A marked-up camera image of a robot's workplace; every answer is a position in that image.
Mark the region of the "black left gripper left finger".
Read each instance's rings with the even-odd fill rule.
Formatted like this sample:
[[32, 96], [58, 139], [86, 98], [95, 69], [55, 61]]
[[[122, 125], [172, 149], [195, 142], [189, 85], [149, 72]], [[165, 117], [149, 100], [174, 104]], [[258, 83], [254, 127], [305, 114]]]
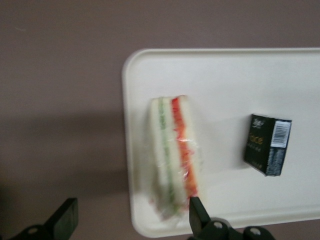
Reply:
[[31, 225], [14, 240], [69, 240], [79, 223], [78, 199], [68, 198], [44, 224]]

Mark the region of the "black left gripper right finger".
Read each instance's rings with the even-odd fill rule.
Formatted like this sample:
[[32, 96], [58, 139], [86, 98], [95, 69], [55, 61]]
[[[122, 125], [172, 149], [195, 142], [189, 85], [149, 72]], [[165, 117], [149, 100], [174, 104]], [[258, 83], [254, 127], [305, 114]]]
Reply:
[[218, 217], [210, 217], [199, 197], [189, 199], [189, 224], [193, 240], [236, 240], [236, 231]]

